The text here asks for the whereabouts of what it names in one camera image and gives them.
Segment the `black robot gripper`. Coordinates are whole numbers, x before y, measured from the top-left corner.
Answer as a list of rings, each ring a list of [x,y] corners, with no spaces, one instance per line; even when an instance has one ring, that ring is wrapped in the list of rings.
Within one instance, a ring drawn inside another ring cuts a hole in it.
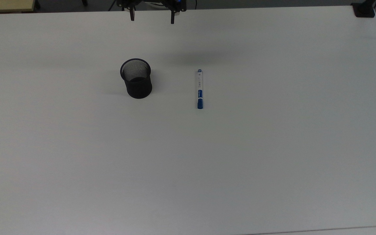
[[[186,0],[117,0],[116,5],[130,12],[131,21],[135,20],[135,9],[140,3],[159,9],[169,9],[171,11],[171,24],[175,22],[176,12],[187,10]]]

